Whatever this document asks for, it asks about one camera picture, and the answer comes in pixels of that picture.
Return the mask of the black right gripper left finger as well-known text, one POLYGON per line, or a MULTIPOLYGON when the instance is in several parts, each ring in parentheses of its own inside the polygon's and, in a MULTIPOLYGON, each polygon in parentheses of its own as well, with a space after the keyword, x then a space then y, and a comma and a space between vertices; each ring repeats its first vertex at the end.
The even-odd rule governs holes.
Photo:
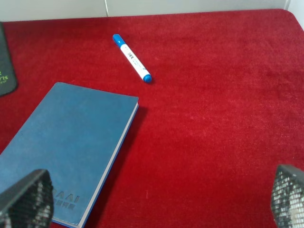
POLYGON ((48 228, 54 214, 50 174, 37 169, 0 194, 2 228, 48 228))

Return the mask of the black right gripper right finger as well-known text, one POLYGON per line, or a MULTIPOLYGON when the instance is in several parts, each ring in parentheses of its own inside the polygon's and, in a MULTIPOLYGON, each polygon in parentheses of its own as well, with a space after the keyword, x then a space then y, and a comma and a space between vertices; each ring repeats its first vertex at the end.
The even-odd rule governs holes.
POLYGON ((271 211, 278 228, 304 226, 304 172, 278 165, 271 193, 271 211))

